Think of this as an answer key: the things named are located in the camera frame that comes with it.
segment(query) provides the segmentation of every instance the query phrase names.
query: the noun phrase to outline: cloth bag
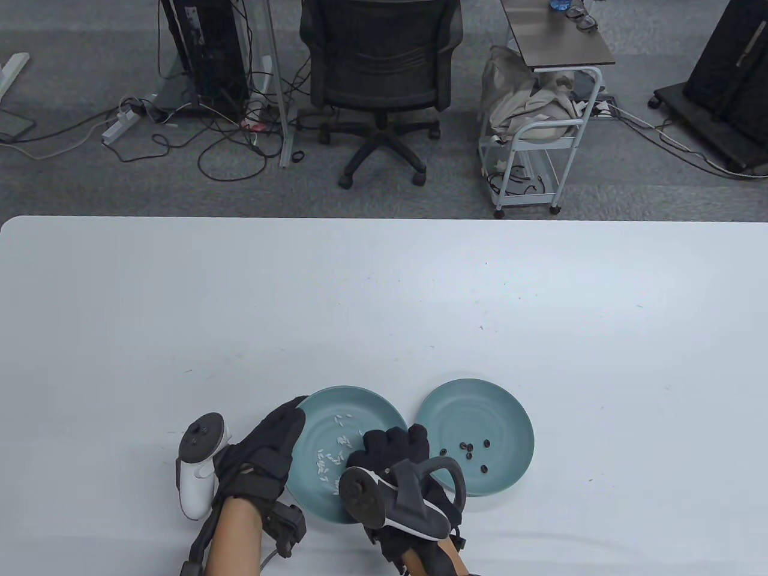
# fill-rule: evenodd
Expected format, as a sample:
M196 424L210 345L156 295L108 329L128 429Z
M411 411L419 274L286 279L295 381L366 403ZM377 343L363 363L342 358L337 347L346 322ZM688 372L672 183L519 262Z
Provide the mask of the cloth bag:
M568 97L573 89L573 72L535 74L520 54L506 46L493 46L482 75L481 106L490 117L491 129L509 141L531 122L578 118ZM525 133L525 140L554 141L570 129L535 128Z

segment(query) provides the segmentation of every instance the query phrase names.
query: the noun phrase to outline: trigger button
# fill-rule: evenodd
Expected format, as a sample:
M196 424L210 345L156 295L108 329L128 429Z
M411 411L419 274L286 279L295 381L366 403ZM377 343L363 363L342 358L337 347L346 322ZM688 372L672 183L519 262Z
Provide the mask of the trigger button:
M201 467L199 467L197 470L195 470L194 475L197 478L208 478L211 474L214 473L214 463L209 460L208 462L205 462Z

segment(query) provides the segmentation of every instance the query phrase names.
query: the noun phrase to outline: metal cart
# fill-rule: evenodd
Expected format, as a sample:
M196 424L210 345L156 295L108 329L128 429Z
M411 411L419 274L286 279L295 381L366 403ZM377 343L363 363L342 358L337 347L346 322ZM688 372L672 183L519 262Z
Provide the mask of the metal cart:
M489 134L488 114L483 114L478 153L482 176L495 205L493 215L497 219L504 217L503 208L507 206L549 204L551 214L560 213L560 198L594 103L603 87L603 74L600 68L595 66L546 67L533 70L534 73L569 71L583 71L594 78L594 88L581 118L531 122L520 128L512 140L501 144L496 141L493 134ZM557 140L525 139L526 133L530 130L557 127L568 127L565 135ZM571 151L565 169L559 176L549 155L550 150Z

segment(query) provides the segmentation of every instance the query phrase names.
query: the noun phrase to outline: office chair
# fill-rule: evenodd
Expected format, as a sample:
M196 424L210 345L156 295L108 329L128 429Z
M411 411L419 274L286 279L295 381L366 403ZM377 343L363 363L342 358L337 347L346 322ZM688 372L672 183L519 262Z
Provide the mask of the office chair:
M363 122L320 125L319 141L353 134L366 141L344 168L339 186L352 187L360 164L387 146L416 170L423 186L426 166L399 138L417 130L440 138L440 123L391 124L389 114L451 104L451 55L463 37L459 0L304 0L300 36L312 60L311 100L372 112Z

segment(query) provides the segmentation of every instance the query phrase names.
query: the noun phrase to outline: glasses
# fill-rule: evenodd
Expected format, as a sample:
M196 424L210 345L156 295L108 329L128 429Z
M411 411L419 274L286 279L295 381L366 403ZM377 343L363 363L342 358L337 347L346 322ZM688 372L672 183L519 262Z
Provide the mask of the glasses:
M582 32L590 32L597 29L598 21L587 13L583 5L573 5L565 12L566 18L576 22L576 28Z

